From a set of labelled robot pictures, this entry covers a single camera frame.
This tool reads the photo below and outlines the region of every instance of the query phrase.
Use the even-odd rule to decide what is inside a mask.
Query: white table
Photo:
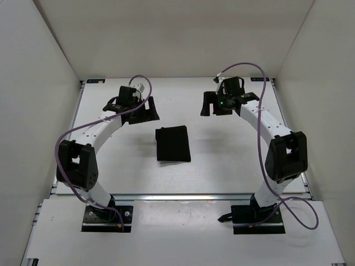
[[[118,95],[129,79],[106,79],[86,84],[75,126],[99,117],[107,101]],[[160,121],[124,125],[97,154],[99,181],[112,194],[158,193],[254,193],[262,183],[257,158],[256,131],[237,114],[201,117],[205,91],[216,90],[212,78],[153,78],[152,96]],[[133,82],[144,83],[143,79]],[[245,78],[246,92],[260,96],[262,82]],[[263,105],[282,121],[270,82]],[[155,129],[186,125],[191,152],[190,163],[161,164],[156,160]],[[72,134],[77,137],[83,131]],[[262,142],[263,157],[267,147]],[[285,193],[303,193],[301,178]],[[58,184],[57,194],[72,194]]]
[[[286,234],[233,235],[229,201],[134,202],[131,233],[81,232],[84,204],[73,196],[47,199],[27,258],[38,266],[326,266],[344,263],[322,202],[311,202],[319,228],[308,231],[281,207]],[[290,207],[308,225],[315,218],[303,202]]]

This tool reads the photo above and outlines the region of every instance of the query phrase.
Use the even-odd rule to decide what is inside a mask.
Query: purple cable
[[[309,229],[309,230],[315,230],[317,229],[317,227],[319,226],[319,217],[318,217],[318,214],[316,212],[316,210],[314,209],[314,207],[308,202],[306,201],[305,199],[303,198],[300,198],[300,197],[287,197],[285,199],[281,198],[280,195],[278,195],[274,190],[272,190],[270,184],[268,183],[267,181],[267,177],[266,177],[266,173],[265,173],[265,169],[264,169],[264,166],[263,166],[263,162],[262,162],[262,155],[261,155],[261,103],[262,103],[262,99],[264,97],[264,94],[265,94],[265,89],[266,89],[266,76],[265,76],[265,72],[264,70],[258,66],[257,64],[254,64],[254,63],[248,63],[248,62],[243,62],[243,63],[237,63],[237,64],[233,64],[231,66],[228,66],[226,69],[224,69],[220,74],[218,74],[217,76],[221,75],[222,73],[224,73],[225,71],[229,70],[230,68],[233,68],[237,65],[252,65],[253,67],[256,67],[260,70],[261,74],[262,74],[262,77],[263,77],[263,87],[262,87],[262,92],[261,92],[261,95],[260,95],[260,101],[259,101],[259,106],[258,106],[258,116],[257,116],[257,152],[258,152],[258,156],[259,156],[259,163],[260,163],[260,167],[261,167],[261,172],[262,172],[262,176],[264,178],[264,181],[266,183],[266,186],[267,188],[271,191],[272,194],[274,194],[279,200],[280,200],[280,203],[278,205],[276,205],[276,207],[273,209],[273,211],[271,212],[271,214],[266,218],[264,219],[263,221],[261,222],[258,222],[258,223],[249,223],[249,224],[242,224],[242,225],[239,225],[239,226],[235,226],[235,227],[249,227],[249,226],[256,226],[256,225],[259,225],[259,224],[262,224],[264,222],[266,222],[276,211],[277,211],[277,208],[283,204],[285,205],[285,207],[288,209],[288,211],[290,212],[290,214],[292,214],[294,216],[294,218],[305,228]],[[290,207],[286,204],[286,201],[288,200],[301,200],[303,202],[305,202],[310,208],[311,210],[313,211],[313,213],[315,214],[315,217],[316,217],[316,225],[314,227],[309,227],[307,225],[305,225],[298,217],[297,215],[292,211],[292,209],[290,209]]]
[[[137,107],[135,107],[135,108],[133,108],[133,109],[131,109],[131,110],[127,110],[127,111],[124,111],[124,112],[120,112],[120,113],[118,113],[118,114],[114,114],[114,115],[109,116],[109,117],[106,117],[106,118],[104,118],[104,119],[97,120],[97,121],[94,121],[94,122],[91,122],[91,123],[88,123],[88,124],[85,124],[85,125],[82,125],[82,126],[78,126],[78,127],[75,127],[75,128],[73,128],[73,129],[68,130],[68,131],[64,132],[63,134],[61,134],[61,136],[59,137],[59,139],[58,139],[57,142],[55,143],[55,148],[54,148],[54,150],[55,150],[54,156],[55,156],[55,160],[56,160],[57,165],[58,165],[58,169],[59,169],[60,173],[62,174],[64,180],[66,181],[66,183],[67,183],[68,186],[70,187],[70,189],[71,189],[71,190],[73,191],[73,193],[77,196],[77,198],[78,198],[80,201],[84,202],[84,203],[88,203],[88,202],[90,201],[90,202],[92,202],[94,205],[96,205],[96,206],[99,207],[99,208],[108,209],[108,210],[110,210],[110,211],[114,211],[114,212],[118,215],[118,217],[119,217],[119,219],[120,219],[120,224],[122,225],[122,231],[124,230],[123,220],[122,220],[121,214],[119,213],[119,211],[118,211],[117,209],[111,208],[111,207],[106,207],[106,206],[103,206],[103,205],[101,205],[101,204],[98,204],[98,203],[94,202],[91,198],[83,199],[83,198],[81,197],[81,195],[80,195],[79,192],[75,189],[75,187],[73,186],[73,184],[72,184],[71,181],[69,180],[67,174],[65,173],[65,171],[64,171],[64,169],[63,169],[63,166],[62,166],[62,164],[60,163],[58,152],[59,152],[59,144],[60,144],[60,142],[61,142],[68,134],[70,134],[70,133],[72,133],[72,132],[74,132],[74,131],[77,131],[77,130],[79,130],[79,129],[83,129],[83,128],[88,127],[88,126],[93,126],[93,125],[97,125],[97,124],[99,124],[99,123],[103,123],[104,121],[114,119],[114,118],[116,118],[116,117],[118,117],[118,116],[121,116],[121,115],[129,114],[129,113],[131,113],[131,112],[137,111],[139,108],[141,108],[142,106],[144,106],[144,104],[148,101],[148,99],[149,99],[149,97],[150,97],[150,95],[151,95],[151,91],[152,91],[153,87],[152,87],[152,85],[151,85],[150,80],[149,80],[148,78],[146,78],[145,76],[142,76],[142,75],[136,75],[136,76],[134,76],[133,78],[131,78],[131,79],[129,80],[128,84],[130,85],[131,82],[132,82],[135,78],[143,78],[143,79],[145,79],[145,80],[148,82],[148,84],[149,84],[149,93],[148,93],[148,96],[145,98],[145,100],[144,100],[140,105],[138,105]]]

